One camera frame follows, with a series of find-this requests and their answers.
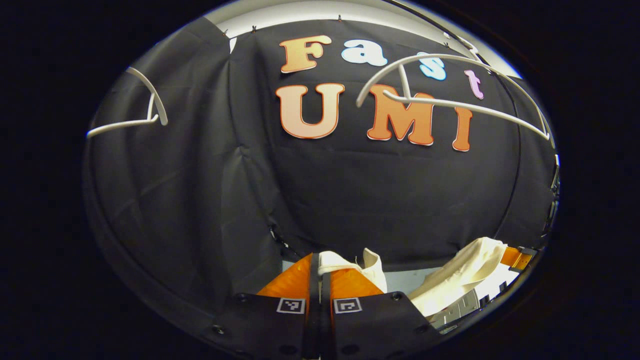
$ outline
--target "orange letter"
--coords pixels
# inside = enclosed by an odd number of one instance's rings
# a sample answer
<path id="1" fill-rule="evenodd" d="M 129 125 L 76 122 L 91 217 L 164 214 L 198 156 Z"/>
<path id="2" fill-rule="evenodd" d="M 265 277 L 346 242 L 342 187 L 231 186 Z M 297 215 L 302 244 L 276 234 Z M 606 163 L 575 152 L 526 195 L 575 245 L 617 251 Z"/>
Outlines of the orange letter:
<path id="1" fill-rule="evenodd" d="M 307 93 L 303 85 L 283 86 L 276 90 L 280 98 L 280 121 L 282 128 L 290 135 L 301 139 L 324 138 L 338 125 L 338 99 L 344 85 L 327 83 L 316 86 L 322 94 L 322 120 L 317 124 L 307 124 L 302 120 L 302 96 Z"/>
<path id="2" fill-rule="evenodd" d="M 458 114 L 458 133 L 453 141 L 453 148 L 457 151 L 469 151 L 469 124 L 474 114 L 469 109 L 455 108 Z"/>
<path id="3" fill-rule="evenodd" d="M 389 120 L 398 140 L 404 138 L 413 124 L 413 131 L 409 134 L 409 142 L 418 145 L 432 145 L 431 110 L 433 105 L 416 102 L 411 103 L 405 109 L 401 102 L 386 97 L 382 93 L 383 90 L 397 95 L 396 90 L 391 86 L 374 85 L 371 87 L 371 93 L 376 97 L 376 117 L 373 120 L 373 128 L 367 131 L 367 136 L 372 140 L 391 139 L 391 131 L 387 128 Z M 433 99 L 433 96 L 420 92 L 415 97 Z"/>
<path id="4" fill-rule="evenodd" d="M 285 74 L 290 72 L 296 72 L 301 70 L 313 69 L 317 63 L 313 60 L 309 60 L 308 55 L 313 55 L 316 59 L 322 56 L 322 45 L 328 45 L 331 43 L 331 38 L 326 35 L 319 35 L 316 37 L 299 38 L 294 40 L 287 40 L 280 43 L 280 46 L 284 47 L 284 52 L 287 57 L 287 63 L 282 65 L 281 71 Z"/>

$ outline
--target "bolt hole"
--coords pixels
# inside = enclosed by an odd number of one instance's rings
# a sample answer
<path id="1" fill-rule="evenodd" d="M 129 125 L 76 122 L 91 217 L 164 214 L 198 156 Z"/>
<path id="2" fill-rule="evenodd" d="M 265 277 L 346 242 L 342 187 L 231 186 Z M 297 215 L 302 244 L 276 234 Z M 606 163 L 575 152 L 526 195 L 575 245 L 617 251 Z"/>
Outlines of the bolt hole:
<path id="1" fill-rule="evenodd" d="M 298 352 L 298 348 L 291 345 L 282 345 L 280 347 L 280 353 L 285 355 L 293 355 Z"/>
<path id="2" fill-rule="evenodd" d="M 240 293 L 236 295 L 236 300 L 238 300 L 239 302 L 246 302 L 248 300 L 246 294 L 244 293 Z"/>
<path id="3" fill-rule="evenodd" d="M 358 347 L 358 345 L 351 344 L 343 347 L 341 351 L 344 355 L 353 355 L 360 351 L 360 348 Z"/>
<path id="4" fill-rule="evenodd" d="M 215 332 L 218 335 L 224 335 L 225 334 L 225 328 L 223 328 L 220 325 L 213 325 L 211 327 L 211 330 L 213 330 L 213 332 Z"/>

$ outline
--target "letter m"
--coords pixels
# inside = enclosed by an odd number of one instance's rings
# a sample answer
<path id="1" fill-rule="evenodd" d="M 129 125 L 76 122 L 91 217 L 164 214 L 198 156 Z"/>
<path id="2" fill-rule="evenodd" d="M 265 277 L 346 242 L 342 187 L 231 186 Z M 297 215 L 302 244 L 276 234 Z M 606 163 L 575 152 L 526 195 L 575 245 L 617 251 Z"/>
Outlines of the letter m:
<path id="1" fill-rule="evenodd" d="M 376 97 L 376 117 L 373 127 L 367 131 L 367 136 L 372 140 L 391 139 L 391 131 L 388 129 L 388 122 L 391 122 L 396 138 L 402 140 L 413 125 L 413 131 L 408 137 L 409 142 L 417 145 L 432 145 L 431 114 L 433 105 L 415 102 L 405 108 L 403 103 L 386 97 L 382 93 L 384 90 L 397 95 L 396 90 L 391 86 L 378 84 L 371 87 L 370 91 Z M 433 96 L 420 92 L 415 97 L 433 99 Z"/>

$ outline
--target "cutout letter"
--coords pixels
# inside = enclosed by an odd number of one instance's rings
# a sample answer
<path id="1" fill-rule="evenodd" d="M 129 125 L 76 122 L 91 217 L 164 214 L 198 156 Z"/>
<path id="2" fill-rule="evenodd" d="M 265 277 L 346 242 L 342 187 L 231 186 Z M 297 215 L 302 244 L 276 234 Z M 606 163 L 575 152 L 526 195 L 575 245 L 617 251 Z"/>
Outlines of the cutout letter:
<path id="1" fill-rule="evenodd" d="M 287 57 L 287 63 L 282 65 L 281 71 L 288 74 L 290 72 L 313 69 L 317 63 L 314 60 L 309 60 L 309 54 L 316 59 L 319 58 L 323 54 L 323 48 L 320 44 L 328 45 L 330 43 L 331 38 L 326 35 L 281 42 L 280 46 L 284 47 Z"/>
<path id="2" fill-rule="evenodd" d="M 469 125 L 474 114 L 469 109 L 455 108 L 458 114 L 458 133 L 453 141 L 453 148 L 457 151 L 469 151 Z"/>
<path id="3" fill-rule="evenodd" d="M 388 130 L 388 121 L 391 121 L 396 138 L 402 140 L 413 124 L 413 131 L 408 138 L 409 142 L 417 145 L 432 145 L 431 110 L 433 105 L 415 102 L 409 104 L 409 107 L 405 109 L 403 103 L 386 97 L 382 93 L 384 90 L 397 95 L 396 90 L 391 86 L 378 84 L 371 87 L 371 93 L 376 97 L 376 117 L 373 120 L 373 128 L 367 131 L 367 136 L 371 140 L 391 139 L 391 131 Z M 415 97 L 433 99 L 433 96 L 420 92 Z"/>
<path id="4" fill-rule="evenodd" d="M 316 86 L 316 91 L 322 94 L 323 108 L 322 120 L 317 124 L 307 124 L 302 119 L 302 96 L 307 90 L 303 85 L 283 86 L 276 90 L 276 95 L 280 98 L 282 128 L 296 138 L 324 138 L 338 125 L 338 100 L 344 91 L 344 85 L 327 83 Z"/>
<path id="5" fill-rule="evenodd" d="M 465 75 L 469 77 L 469 83 L 471 84 L 471 91 L 474 92 L 474 95 L 482 100 L 484 99 L 484 94 L 480 91 L 480 79 L 474 74 L 473 70 L 465 70 Z"/>
<path id="6" fill-rule="evenodd" d="M 373 66 L 384 66 L 388 60 L 382 55 L 382 47 L 373 41 L 349 40 L 344 43 L 342 58 L 350 63 L 369 63 Z"/>
<path id="7" fill-rule="evenodd" d="M 421 51 L 418 55 L 428 55 L 428 53 Z M 422 63 L 420 71 L 428 78 L 442 81 L 447 77 L 447 73 L 444 70 L 444 62 L 440 58 L 420 59 L 419 61 Z"/>

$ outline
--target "pink letter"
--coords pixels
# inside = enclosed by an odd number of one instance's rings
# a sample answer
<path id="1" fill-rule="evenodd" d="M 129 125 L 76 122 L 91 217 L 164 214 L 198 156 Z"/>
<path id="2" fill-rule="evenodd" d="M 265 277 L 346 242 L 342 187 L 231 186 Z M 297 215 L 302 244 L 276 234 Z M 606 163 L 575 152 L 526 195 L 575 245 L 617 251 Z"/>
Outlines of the pink letter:
<path id="1" fill-rule="evenodd" d="M 482 100 L 484 98 L 484 94 L 480 91 L 478 85 L 480 84 L 480 79 L 474 74 L 472 70 L 465 70 L 465 75 L 469 77 L 469 83 L 471 84 L 471 90 L 473 90 L 474 95 Z"/>

